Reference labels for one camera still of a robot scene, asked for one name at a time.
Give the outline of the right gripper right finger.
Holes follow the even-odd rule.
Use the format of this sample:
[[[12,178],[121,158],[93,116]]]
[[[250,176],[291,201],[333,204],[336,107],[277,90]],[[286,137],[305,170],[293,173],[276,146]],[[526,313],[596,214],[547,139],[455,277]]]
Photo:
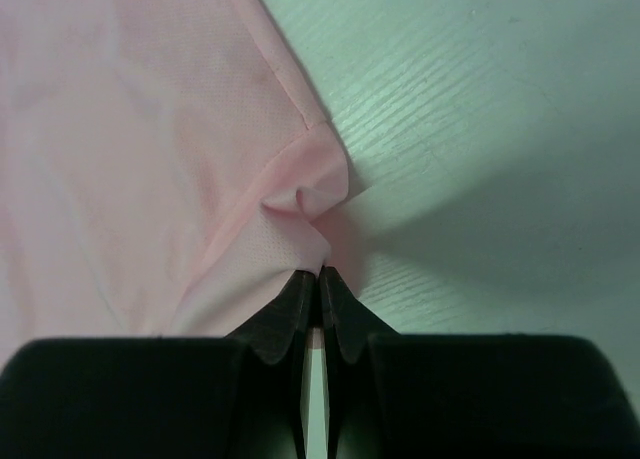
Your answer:
[[[332,458],[635,458],[639,422],[573,336],[401,334],[318,279]]]

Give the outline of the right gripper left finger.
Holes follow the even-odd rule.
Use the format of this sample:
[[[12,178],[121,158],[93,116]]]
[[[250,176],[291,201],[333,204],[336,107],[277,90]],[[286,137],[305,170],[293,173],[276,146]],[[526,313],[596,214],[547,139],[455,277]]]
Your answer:
[[[1,374],[5,458],[301,458],[315,278],[222,338],[53,338]]]

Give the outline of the pink t-shirt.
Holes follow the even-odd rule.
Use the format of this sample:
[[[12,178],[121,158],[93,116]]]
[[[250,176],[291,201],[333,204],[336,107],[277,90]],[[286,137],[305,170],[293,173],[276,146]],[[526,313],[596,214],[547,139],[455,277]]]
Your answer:
[[[348,191],[260,0],[1,0],[3,349],[226,333]]]

